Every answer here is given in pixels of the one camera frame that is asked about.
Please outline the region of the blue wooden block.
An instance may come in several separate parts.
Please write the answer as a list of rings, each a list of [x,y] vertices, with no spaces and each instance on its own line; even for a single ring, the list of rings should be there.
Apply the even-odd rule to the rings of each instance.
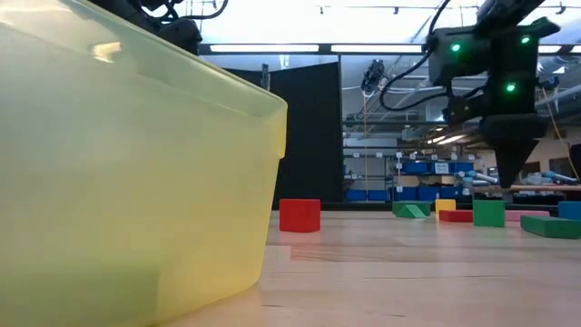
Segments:
[[[562,201],[557,209],[559,218],[581,222],[581,201]]]

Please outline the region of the pink wooden block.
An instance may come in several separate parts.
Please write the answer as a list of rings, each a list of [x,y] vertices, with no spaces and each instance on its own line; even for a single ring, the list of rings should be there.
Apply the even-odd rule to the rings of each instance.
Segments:
[[[507,222],[519,222],[521,217],[525,216],[549,216],[549,211],[533,211],[533,210],[506,210],[505,220]]]

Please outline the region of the red wooden cube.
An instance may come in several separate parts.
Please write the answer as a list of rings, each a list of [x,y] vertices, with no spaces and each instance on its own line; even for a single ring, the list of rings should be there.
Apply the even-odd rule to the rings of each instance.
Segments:
[[[320,230],[319,199],[281,199],[280,230],[290,233],[314,233]]]

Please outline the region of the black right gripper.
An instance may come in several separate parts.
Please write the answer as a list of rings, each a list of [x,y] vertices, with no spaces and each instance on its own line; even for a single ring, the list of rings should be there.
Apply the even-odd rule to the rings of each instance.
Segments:
[[[498,114],[483,118],[479,132],[495,150],[499,185],[509,188],[518,178],[527,152],[532,152],[547,130],[538,114]]]

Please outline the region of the metal shelf rack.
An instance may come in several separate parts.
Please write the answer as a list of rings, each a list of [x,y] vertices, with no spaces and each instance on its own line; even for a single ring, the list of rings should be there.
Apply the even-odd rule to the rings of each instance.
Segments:
[[[456,186],[466,194],[466,186],[455,176],[452,164],[472,162],[477,168],[478,155],[462,143],[472,131],[470,124],[459,129],[448,128],[438,121],[370,120],[346,119],[342,122],[342,160],[345,191],[387,190],[391,203],[391,188],[394,186]],[[438,175],[404,174],[405,162],[448,162],[452,173]]]

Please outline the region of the yellow translucent plastic bin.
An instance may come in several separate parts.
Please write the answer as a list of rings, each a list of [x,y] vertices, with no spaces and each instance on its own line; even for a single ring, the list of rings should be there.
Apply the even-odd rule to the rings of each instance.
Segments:
[[[147,327],[252,287],[286,125],[88,0],[0,0],[0,327]]]

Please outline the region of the black folding partition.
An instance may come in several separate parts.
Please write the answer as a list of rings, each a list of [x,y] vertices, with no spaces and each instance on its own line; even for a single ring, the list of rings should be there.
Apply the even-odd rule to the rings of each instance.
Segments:
[[[271,74],[271,91],[285,100],[285,156],[272,206],[281,199],[342,200],[340,69],[318,64]]]

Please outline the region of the wide red wooden block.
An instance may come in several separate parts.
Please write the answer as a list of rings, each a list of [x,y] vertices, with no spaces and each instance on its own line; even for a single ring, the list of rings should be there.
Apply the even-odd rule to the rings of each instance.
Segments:
[[[448,223],[472,223],[473,212],[471,210],[442,210],[438,218]]]

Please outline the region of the green wooden cube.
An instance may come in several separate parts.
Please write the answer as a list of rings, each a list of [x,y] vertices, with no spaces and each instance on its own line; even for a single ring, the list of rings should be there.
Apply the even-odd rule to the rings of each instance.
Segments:
[[[475,226],[504,227],[505,203],[502,200],[474,200],[473,223]]]

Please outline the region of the wooden workbench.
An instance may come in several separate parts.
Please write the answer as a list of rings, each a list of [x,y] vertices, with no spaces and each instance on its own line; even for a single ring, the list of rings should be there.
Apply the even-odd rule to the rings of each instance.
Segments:
[[[515,193],[524,191],[534,192],[581,192],[581,185],[512,185],[509,188],[502,188],[499,185],[475,186],[474,193]]]

